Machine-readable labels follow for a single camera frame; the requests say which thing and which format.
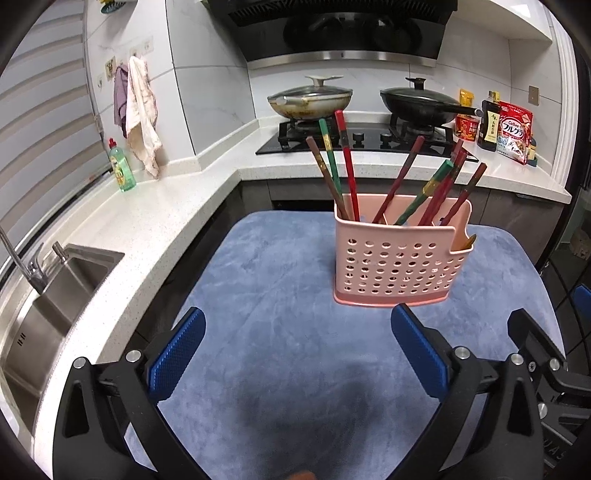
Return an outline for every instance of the wok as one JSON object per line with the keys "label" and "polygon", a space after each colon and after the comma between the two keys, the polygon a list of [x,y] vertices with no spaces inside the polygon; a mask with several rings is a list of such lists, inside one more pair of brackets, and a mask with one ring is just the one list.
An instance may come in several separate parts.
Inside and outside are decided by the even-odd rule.
{"label": "wok", "polygon": [[414,88],[390,88],[381,90],[384,105],[394,115],[414,125],[440,127],[451,122],[456,115],[482,116],[481,110],[461,106],[450,96],[425,90],[425,79],[407,78]]}

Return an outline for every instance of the black glass stovetop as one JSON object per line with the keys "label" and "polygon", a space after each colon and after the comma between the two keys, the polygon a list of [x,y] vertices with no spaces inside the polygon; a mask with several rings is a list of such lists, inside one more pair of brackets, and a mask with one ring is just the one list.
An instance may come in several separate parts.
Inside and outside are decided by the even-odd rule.
{"label": "black glass stovetop", "polygon": [[[327,118],[326,121],[333,149],[342,150],[336,121],[334,118]],[[452,156],[454,147],[451,128],[414,127],[397,118],[392,118],[390,124],[350,122],[347,123],[347,132],[349,144],[354,151],[409,153],[418,134],[426,138],[421,155],[449,158]],[[308,135],[312,135],[319,148],[325,150],[317,121],[283,122],[279,124],[279,131],[256,154],[310,151],[306,143]],[[478,162],[471,155],[468,156],[467,161]]]}

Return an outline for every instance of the electrical outlet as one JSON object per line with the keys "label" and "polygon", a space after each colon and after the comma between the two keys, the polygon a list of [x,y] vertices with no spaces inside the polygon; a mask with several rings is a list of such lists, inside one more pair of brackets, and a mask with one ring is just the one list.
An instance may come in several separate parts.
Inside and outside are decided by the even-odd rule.
{"label": "electrical outlet", "polygon": [[147,55],[148,53],[152,53],[154,51],[154,37],[149,36],[145,38],[142,42],[142,55]]}
{"label": "electrical outlet", "polygon": [[105,86],[106,80],[105,80],[105,74],[101,73],[97,78],[96,78],[96,86],[99,88],[99,90],[102,90],[103,87]]}
{"label": "electrical outlet", "polygon": [[115,71],[117,70],[117,60],[115,57],[113,57],[112,59],[108,60],[105,63],[105,73],[107,75],[107,80],[112,80],[113,77],[115,76]]}

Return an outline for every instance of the white countertop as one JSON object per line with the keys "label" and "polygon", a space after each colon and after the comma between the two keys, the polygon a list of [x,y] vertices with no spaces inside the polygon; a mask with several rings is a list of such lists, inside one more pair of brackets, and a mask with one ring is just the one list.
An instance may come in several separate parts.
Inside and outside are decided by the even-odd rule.
{"label": "white countertop", "polygon": [[[349,121],[366,121],[355,118],[355,114],[349,114],[348,118]],[[255,155],[277,131],[276,126],[265,126],[269,123],[277,124],[262,119],[247,126],[246,131],[252,133],[237,144],[236,135],[220,141],[218,150],[214,151],[235,145],[203,171],[199,170],[205,165],[206,157],[201,156],[170,165],[163,169],[161,179],[141,181],[125,193],[118,191],[114,181],[101,184],[70,209],[67,219],[52,228],[48,234],[51,238],[44,239],[46,245],[58,240],[63,245],[79,244],[125,254],[64,341],[41,399],[33,454],[49,476],[52,476],[57,409],[72,362],[78,356],[95,363],[113,361],[122,355],[166,276],[241,180],[321,176],[310,153]],[[522,166],[501,155],[481,151],[470,144],[466,146],[489,167],[479,186],[570,202],[568,192],[541,168]],[[344,177],[342,154],[336,153],[336,156]],[[356,151],[355,174],[359,178],[395,178],[405,158],[405,154]],[[426,181],[440,163],[438,158],[420,155],[407,179]],[[458,183],[466,184],[476,167],[476,163],[466,163]],[[184,173],[173,175],[175,171]],[[0,306],[6,304],[0,298]]]}

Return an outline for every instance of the pink plastic basket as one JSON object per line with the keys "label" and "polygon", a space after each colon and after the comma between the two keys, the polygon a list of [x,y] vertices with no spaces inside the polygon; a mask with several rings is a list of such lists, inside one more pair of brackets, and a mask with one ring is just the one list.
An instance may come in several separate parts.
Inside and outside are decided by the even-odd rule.
{"label": "pink plastic basket", "polygon": [[[416,226],[428,206],[426,201],[405,226],[393,226],[415,199],[396,195],[384,213],[387,225],[364,223],[373,220],[385,197],[358,195],[361,222],[343,220],[335,207],[335,300],[365,307],[418,306],[445,300],[473,250],[460,250],[468,242],[466,225],[472,204],[464,202],[447,226]],[[352,212],[350,195],[343,199]],[[455,201],[446,199],[435,218],[445,216]]]}

